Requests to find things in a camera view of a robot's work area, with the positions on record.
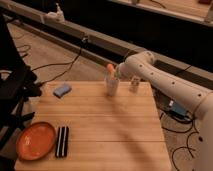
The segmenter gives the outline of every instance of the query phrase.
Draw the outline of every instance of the chair leg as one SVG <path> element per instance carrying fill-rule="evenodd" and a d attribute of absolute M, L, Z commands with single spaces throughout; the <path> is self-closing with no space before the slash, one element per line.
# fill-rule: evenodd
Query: chair leg
<path fill-rule="evenodd" d="M 0 150 L 2 150 L 2 148 L 4 147 L 4 145 L 7 143 L 7 141 L 10 139 L 11 135 L 13 134 L 13 132 L 15 131 L 16 127 L 10 127 L 7 129 L 7 131 L 5 132 L 4 136 L 1 138 L 0 141 Z"/>
<path fill-rule="evenodd" d="M 16 109 L 16 116 L 20 117 L 21 114 L 22 114 L 22 110 L 23 110 L 23 106 L 24 106 L 24 97 L 21 98 L 18 106 L 17 106 L 17 109 Z"/>
<path fill-rule="evenodd" d="M 34 117 L 34 114 L 35 114 L 35 112 L 32 112 L 32 113 L 22 116 L 21 121 L 24 122 L 24 121 L 28 121 L 28 120 L 32 119 Z"/>
<path fill-rule="evenodd" d="M 24 129 L 25 129 L 24 122 L 25 122 L 25 121 L 28 121 L 28 120 L 30 120 L 30 119 L 32 119 L 32 118 L 34 117 L 34 113 L 35 113 L 35 112 L 26 114 L 26 115 L 24 115 L 24 116 L 22 116 L 22 117 L 20 118 L 20 121 L 19 121 L 19 124 L 18 124 L 18 128 L 19 128 L 20 130 L 24 130 Z"/>

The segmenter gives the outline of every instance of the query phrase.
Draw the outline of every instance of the black cable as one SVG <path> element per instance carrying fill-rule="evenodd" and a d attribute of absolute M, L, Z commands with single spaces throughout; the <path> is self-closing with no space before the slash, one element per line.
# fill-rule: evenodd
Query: black cable
<path fill-rule="evenodd" d="M 178 122 L 178 123 L 181 123 L 181 124 L 190 124 L 190 123 L 192 123 L 193 121 L 194 121 L 194 117 L 193 118 L 190 118 L 190 120 L 186 120 L 186 116 L 184 117 L 185 119 L 180 119 L 180 118 L 178 118 L 178 117 L 176 117 L 176 116 L 173 116 L 172 114 L 170 114 L 170 113 L 168 113 L 167 111 L 164 111 L 165 112 L 165 114 L 167 115 L 167 116 L 169 116 L 171 119 L 173 119 L 173 120 L 175 120 L 176 122 Z"/>
<path fill-rule="evenodd" d="M 25 36 L 25 34 L 22 34 L 21 36 L 18 36 L 18 37 L 14 37 L 14 36 L 12 36 L 12 38 L 13 38 L 13 39 L 15 39 L 15 40 L 18 40 L 18 39 L 23 38 L 24 36 Z"/>
<path fill-rule="evenodd" d="M 31 46 L 30 45 L 22 45 L 22 46 L 17 46 L 16 48 L 18 49 L 19 53 L 26 53 L 31 49 Z"/>
<path fill-rule="evenodd" d="M 186 146 L 187 146 L 187 149 L 188 149 L 188 151 L 189 151 L 189 154 L 192 156 L 192 158 L 194 158 L 194 155 L 192 154 L 192 152 L 191 152 L 191 147 L 189 147 L 189 138 L 193 135 L 193 134 L 198 134 L 198 132 L 191 132 L 188 136 L 187 136 L 187 138 L 186 138 Z"/>
<path fill-rule="evenodd" d="M 160 120 L 163 118 L 164 112 L 161 113 L 160 115 Z"/>
<path fill-rule="evenodd" d="M 64 62 L 64 63 L 52 63 L 52 64 L 46 64 L 46 65 L 42 65 L 42 66 L 39 66 L 37 68 L 34 68 L 32 69 L 32 71 L 36 71 L 38 69 L 41 69 L 41 68 L 46 68 L 46 67 L 49 67 L 49 66 L 60 66 L 60 65 L 69 65 L 73 62 L 73 60 L 71 62 Z"/>
<path fill-rule="evenodd" d="M 68 69 L 66 69 L 64 72 L 60 73 L 59 75 L 53 77 L 53 78 L 50 79 L 50 80 L 41 82 L 41 84 L 43 85 L 43 84 L 45 84 L 45 83 L 47 83 L 47 82 L 54 81 L 55 79 L 61 77 L 61 76 L 64 75 L 65 73 L 67 73 L 67 72 L 72 68 L 73 64 L 77 61 L 77 59 L 80 57 L 81 52 L 82 52 L 82 47 L 80 47 L 79 52 L 78 52 L 78 54 L 76 55 L 75 59 L 74 59 L 73 61 L 69 62 L 70 66 L 69 66 Z"/>
<path fill-rule="evenodd" d="M 187 70 L 188 70 L 189 68 L 191 68 L 191 67 L 192 67 L 192 65 L 189 65 L 189 66 L 186 67 L 185 69 L 182 69 L 182 70 L 176 72 L 174 75 L 177 76 L 177 75 L 179 75 L 180 73 L 187 71 Z"/>
<path fill-rule="evenodd" d="M 23 55 L 21 55 L 21 58 L 24 59 L 28 56 L 28 53 L 24 53 Z"/>
<path fill-rule="evenodd" d="M 196 128 L 195 120 L 193 122 L 193 126 L 194 126 L 194 130 L 199 133 L 198 129 Z"/>
<path fill-rule="evenodd" d="M 158 1 L 156 1 L 156 0 L 150 0 L 151 2 L 153 2 L 153 3 L 156 3 L 156 4 L 158 4 L 158 5 L 160 5 L 162 8 L 164 8 L 164 9 L 166 9 L 166 6 L 165 5 L 163 5 L 162 3 L 160 3 L 160 2 L 158 2 Z"/>
<path fill-rule="evenodd" d="M 177 151 L 180 150 L 180 149 L 188 149 L 188 147 L 186 147 L 186 146 L 178 147 L 178 148 L 176 148 L 176 149 L 172 152 L 172 163 L 173 163 L 173 165 L 174 165 L 174 167 L 175 167 L 175 169 L 176 169 L 177 171 L 180 171 L 180 169 L 178 169 L 178 167 L 177 167 L 177 165 L 176 165 L 176 163 L 175 163 L 174 155 L 175 155 L 175 152 L 177 152 Z"/>
<path fill-rule="evenodd" d="M 176 130 L 172 130 L 170 128 L 166 128 L 166 127 L 162 126 L 162 129 L 169 131 L 169 132 L 177 133 L 177 134 L 185 134 L 185 133 L 191 131 L 192 128 L 193 128 L 193 124 L 191 124 L 191 126 L 187 130 L 184 130 L 184 131 L 176 131 Z"/>

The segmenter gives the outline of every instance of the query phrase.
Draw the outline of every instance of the black object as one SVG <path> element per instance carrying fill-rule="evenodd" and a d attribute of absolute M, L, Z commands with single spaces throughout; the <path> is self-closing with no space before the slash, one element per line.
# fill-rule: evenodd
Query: black object
<path fill-rule="evenodd" d="M 0 156 L 0 170 L 1 171 L 15 171 L 14 165 L 15 165 L 15 161 Z"/>
<path fill-rule="evenodd" d="M 58 128 L 58 136 L 57 136 L 56 148 L 55 148 L 55 156 L 57 158 L 67 156 L 68 136 L 69 136 L 68 127 Z"/>
<path fill-rule="evenodd" d="M 0 139 L 1 150 L 16 128 L 23 130 L 24 121 L 33 118 L 34 112 L 22 116 L 22 108 L 28 97 L 40 96 L 41 90 L 34 83 L 37 76 L 20 57 L 1 11 L 0 23 L 0 70 L 11 72 L 7 78 L 0 72 L 0 131 L 8 127 Z"/>

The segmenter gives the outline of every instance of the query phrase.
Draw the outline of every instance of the cup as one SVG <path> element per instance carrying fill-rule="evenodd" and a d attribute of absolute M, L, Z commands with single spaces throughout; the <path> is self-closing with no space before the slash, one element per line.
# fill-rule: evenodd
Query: cup
<path fill-rule="evenodd" d="M 112 77 L 111 75 L 106 76 L 106 93 L 109 96 L 114 96 L 118 90 L 118 85 L 120 80 L 117 77 Z"/>

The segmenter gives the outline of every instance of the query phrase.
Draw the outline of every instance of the bottle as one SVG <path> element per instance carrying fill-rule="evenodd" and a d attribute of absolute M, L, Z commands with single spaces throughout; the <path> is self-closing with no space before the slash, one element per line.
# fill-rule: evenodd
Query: bottle
<path fill-rule="evenodd" d="M 57 6 L 57 15 L 58 15 L 58 21 L 59 22 L 65 22 L 65 18 L 64 18 L 64 12 L 61 10 L 60 6 L 58 3 L 56 3 Z"/>

